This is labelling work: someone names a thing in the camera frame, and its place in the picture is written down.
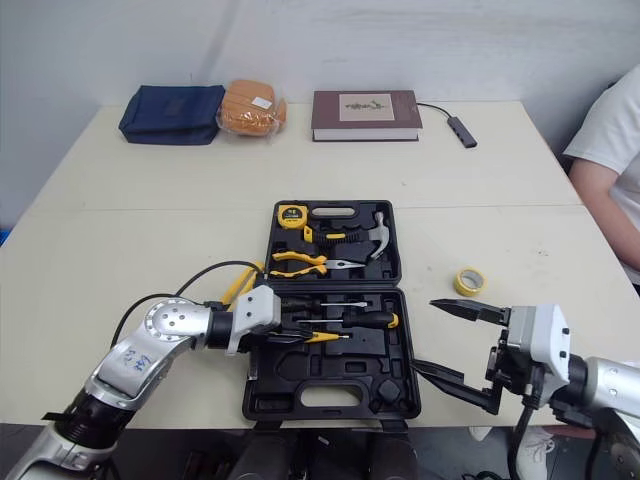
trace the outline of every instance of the black plastic case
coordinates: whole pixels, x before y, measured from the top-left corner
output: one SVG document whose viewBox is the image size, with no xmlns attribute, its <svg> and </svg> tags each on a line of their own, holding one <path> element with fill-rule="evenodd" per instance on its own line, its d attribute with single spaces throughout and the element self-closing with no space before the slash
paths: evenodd
<svg viewBox="0 0 640 480">
<path fill-rule="evenodd" d="M 389 227 L 389 245 L 375 260 L 367 257 L 377 242 L 338 243 L 319 247 L 306 243 L 301 230 L 285 230 L 277 218 L 280 205 L 305 205 L 308 225 L 326 232 L 374 228 L 375 212 L 384 213 Z M 347 216 L 319 216 L 317 208 L 351 208 Z M 283 329 L 294 328 L 298 320 L 340 318 L 342 314 L 387 311 L 398 314 L 400 324 L 393 329 L 342 328 L 340 323 L 317 323 L 318 331 L 349 333 L 351 338 L 295 345 L 261 345 L 251 352 L 243 413 L 250 420 L 377 419 L 385 423 L 414 418 L 420 413 L 420 395 L 415 373 L 411 333 L 404 294 L 394 288 L 401 268 L 393 209 L 388 201 L 282 201 L 273 211 L 266 271 L 275 268 L 295 271 L 309 265 L 295 260 L 274 262 L 273 253 L 297 251 L 312 256 L 325 255 L 367 263 L 365 268 L 329 270 L 325 276 L 313 273 L 297 278 L 267 276 L 268 284 L 282 299 L 303 297 L 321 302 L 367 301 L 368 306 L 328 306 L 319 310 L 282 313 Z M 306 406 L 305 389 L 339 387 L 352 390 L 360 399 L 355 406 Z"/>
</svg>

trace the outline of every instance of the white table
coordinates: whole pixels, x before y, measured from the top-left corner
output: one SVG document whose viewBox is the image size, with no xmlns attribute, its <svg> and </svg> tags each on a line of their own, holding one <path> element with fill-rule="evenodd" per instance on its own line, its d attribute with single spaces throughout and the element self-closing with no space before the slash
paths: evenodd
<svg viewBox="0 0 640 480">
<path fill-rule="evenodd" d="M 219 260 L 263 259 L 273 203 L 287 198 L 391 200 L 416 357 L 464 371 L 476 387 L 499 329 L 428 306 L 455 296 L 452 276 L 467 265 L 489 279 L 478 300 L 560 303 L 575 353 L 638 361 L 640 301 L 520 105 L 448 107 L 477 136 L 477 150 L 464 150 L 432 112 L 423 114 L 419 143 L 314 144 L 307 106 L 293 106 L 292 124 L 272 143 L 221 135 L 204 148 L 143 147 L 116 133 L 120 109 L 103 109 L 0 249 L 0 420 L 38 423 L 63 409 L 135 299 L 173 290 Z M 518 138 L 526 153 L 505 138 Z M 308 183 L 293 183 L 291 169 Z M 456 183 L 467 190 L 454 191 Z M 236 272 L 212 273 L 188 293 L 218 298 Z M 183 355 L 132 426 L 251 426 L 241 413 L 247 360 Z M 521 409 L 506 393 L 494 417 L 420 386 L 412 426 L 513 425 Z M 534 417 L 552 420 L 549 411 Z M 362 423 L 286 425 L 300 424 Z"/>
</svg>

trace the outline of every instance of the white wall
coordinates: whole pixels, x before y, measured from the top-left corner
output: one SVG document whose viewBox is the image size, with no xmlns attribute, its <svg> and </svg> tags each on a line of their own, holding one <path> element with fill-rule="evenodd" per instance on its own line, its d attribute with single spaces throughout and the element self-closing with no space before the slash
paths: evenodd
<svg viewBox="0 0 640 480">
<path fill-rule="evenodd" d="M 3 226 L 96 109 L 142 83 L 255 78 L 291 101 L 405 87 L 423 100 L 521 99 L 559 151 L 602 88 L 640 63 L 638 0 L 0 2 Z"/>
</svg>

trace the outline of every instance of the hammer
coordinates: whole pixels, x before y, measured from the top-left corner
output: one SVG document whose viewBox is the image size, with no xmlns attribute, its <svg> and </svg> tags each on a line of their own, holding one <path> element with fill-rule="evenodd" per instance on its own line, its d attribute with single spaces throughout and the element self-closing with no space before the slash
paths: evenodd
<svg viewBox="0 0 640 480">
<path fill-rule="evenodd" d="M 371 230 L 360 230 L 349 233 L 317 233 L 311 227 L 305 225 L 303 229 L 303 238 L 307 243 L 317 243 L 319 245 L 331 245 L 334 243 L 353 243 L 364 242 L 366 240 L 380 242 L 378 248 L 370 255 L 375 260 L 387 245 L 389 245 L 389 227 L 384 224 L 384 213 L 376 212 L 375 219 L 377 225 Z"/>
</svg>

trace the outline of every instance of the navy blue bag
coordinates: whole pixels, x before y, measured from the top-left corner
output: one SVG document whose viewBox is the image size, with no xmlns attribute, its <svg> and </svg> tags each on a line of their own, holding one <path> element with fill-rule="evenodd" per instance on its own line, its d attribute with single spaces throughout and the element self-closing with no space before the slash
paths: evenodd
<svg viewBox="0 0 640 480">
<path fill-rule="evenodd" d="M 224 87 L 143 85 L 129 101 L 118 128 L 130 143 L 206 145 L 218 133 L 216 113 Z"/>
</svg>

